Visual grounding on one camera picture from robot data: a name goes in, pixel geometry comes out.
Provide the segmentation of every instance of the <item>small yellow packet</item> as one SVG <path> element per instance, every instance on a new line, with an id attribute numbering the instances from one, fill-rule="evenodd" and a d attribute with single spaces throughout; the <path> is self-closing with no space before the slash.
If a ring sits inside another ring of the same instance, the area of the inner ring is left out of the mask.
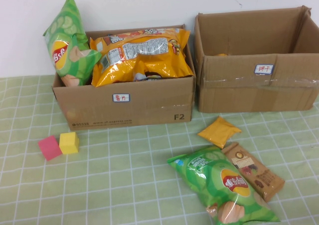
<path id="1" fill-rule="evenodd" d="M 226 141 L 238 132 L 241 132 L 239 128 L 219 116 L 213 124 L 198 133 L 198 135 L 222 149 Z"/>

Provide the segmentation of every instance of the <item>yellow foam cube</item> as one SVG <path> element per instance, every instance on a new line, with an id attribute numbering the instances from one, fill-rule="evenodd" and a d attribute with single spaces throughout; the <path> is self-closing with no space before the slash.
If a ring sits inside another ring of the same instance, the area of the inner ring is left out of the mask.
<path id="1" fill-rule="evenodd" d="M 60 149 L 63 154 L 79 152 L 79 138 L 75 132 L 60 134 Z"/>

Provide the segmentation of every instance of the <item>plastic wrapper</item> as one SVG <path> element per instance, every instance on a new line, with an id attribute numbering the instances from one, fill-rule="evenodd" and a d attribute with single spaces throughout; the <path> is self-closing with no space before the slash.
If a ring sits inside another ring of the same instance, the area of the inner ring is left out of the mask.
<path id="1" fill-rule="evenodd" d="M 198 135 L 222 149 L 224 148 L 227 140 L 235 133 L 239 132 L 241 132 L 239 128 L 233 126 L 231 123 L 219 116 L 213 124 L 198 133 Z"/>
<path id="2" fill-rule="evenodd" d="M 101 54 L 89 48 L 74 0 L 66 0 L 44 36 L 52 63 L 63 83 L 66 86 L 84 85 Z"/>
<path id="3" fill-rule="evenodd" d="M 145 29 L 91 39 L 91 49 L 102 53 L 92 85 L 193 75 L 183 53 L 189 33 L 179 28 Z"/>
<path id="4" fill-rule="evenodd" d="M 237 142 L 222 150 L 257 193 L 268 202 L 285 184 L 285 181 L 269 170 Z"/>
<path id="5" fill-rule="evenodd" d="M 176 156 L 169 159 L 168 163 L 198 194 L 216 225 L 279 221 L 267 203 L 216 146 L 190 155 Z"/>

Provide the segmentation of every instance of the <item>potato chip bag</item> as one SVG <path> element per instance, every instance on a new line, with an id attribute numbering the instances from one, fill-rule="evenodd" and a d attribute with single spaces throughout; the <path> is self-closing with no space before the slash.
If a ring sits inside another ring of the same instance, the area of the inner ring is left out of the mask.
<path id="1" fill-rule="evenodd" d="M 179 28 L 145 29 L 90 40 L 102 53 L 92 85 L 193 75 L 183 49 L 190 32 Z"/>
<path id="2" fill-rule="evenodd" d="M 279 222 L 275 213 L 216 146 L 167 161 L 182 176 L 216 225 Z"/>
<path id="3" fill-rule="evenodd" d="M 101 54 L 91 50 L 74 0 L 66 0 L 45 31 L 45 42 L 57 74 L 66 86 L 84 85 Z"/>

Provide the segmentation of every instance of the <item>chocolate bar wrapper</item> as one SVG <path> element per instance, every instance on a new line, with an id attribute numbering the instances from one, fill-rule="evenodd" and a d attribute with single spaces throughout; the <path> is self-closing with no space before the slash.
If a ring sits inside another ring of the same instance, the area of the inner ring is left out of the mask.
<path id="1" fill-rule="evenodd" d="M 222 152 L 266 202 L 284 186 L 285 181 L 282 178 L 269 170 L 238 142 L 222 149 Z"/>

